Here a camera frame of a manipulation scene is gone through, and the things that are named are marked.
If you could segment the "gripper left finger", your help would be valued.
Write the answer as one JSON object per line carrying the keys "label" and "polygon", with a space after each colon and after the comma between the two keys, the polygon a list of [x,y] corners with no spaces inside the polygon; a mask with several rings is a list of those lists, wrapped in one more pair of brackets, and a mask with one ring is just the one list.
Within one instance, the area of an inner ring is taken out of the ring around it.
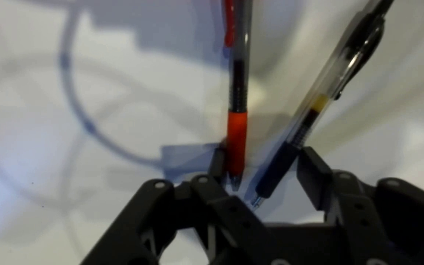
{"label": "gripper left finger", "polygon": [[139,190],[80,265],[160,265],[179,230],[193,228],[208,265],[271,265],[264,225],[218,180],[224,151],[214,151],[210,170],[175,186],[152,179]]}

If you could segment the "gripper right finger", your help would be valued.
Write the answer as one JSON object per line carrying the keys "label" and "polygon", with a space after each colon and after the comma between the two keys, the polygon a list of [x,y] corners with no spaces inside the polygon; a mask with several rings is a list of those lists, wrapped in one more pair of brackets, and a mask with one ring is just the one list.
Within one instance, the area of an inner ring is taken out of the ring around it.
{"label": "gripper right finger", "polygon": [[372,186],[331,169],[307,146],[297,178],[326,223],[343,233],[350,265],[424,265],[424,190],[398,178]]}

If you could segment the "red grip pen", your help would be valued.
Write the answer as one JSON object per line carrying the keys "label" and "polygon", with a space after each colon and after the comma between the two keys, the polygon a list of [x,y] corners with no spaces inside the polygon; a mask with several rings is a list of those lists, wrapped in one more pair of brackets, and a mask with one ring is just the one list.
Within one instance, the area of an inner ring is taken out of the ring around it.
{"label": "red grip pen", "polygon": [[248,127],[248,83],[254,0],[222,0],[224,45],[229,50],[229,104],[226,157],[232,191],[238,191],[245,169]]}

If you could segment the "black grip pen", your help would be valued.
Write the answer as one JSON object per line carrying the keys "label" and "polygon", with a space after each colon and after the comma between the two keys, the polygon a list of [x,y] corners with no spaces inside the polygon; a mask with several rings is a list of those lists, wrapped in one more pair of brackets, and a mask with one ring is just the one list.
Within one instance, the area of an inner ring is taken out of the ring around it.
{"label": "black grip pen", "polygon": [[394,0],[368,0],[351,20],[317,79],[298,107],[292,128],[255,187],[250,201],[257,209],[272,196],[289,171],[317,122],[328,106],[338,99],[353,77],[361,70],[382,40],[385,16]]}

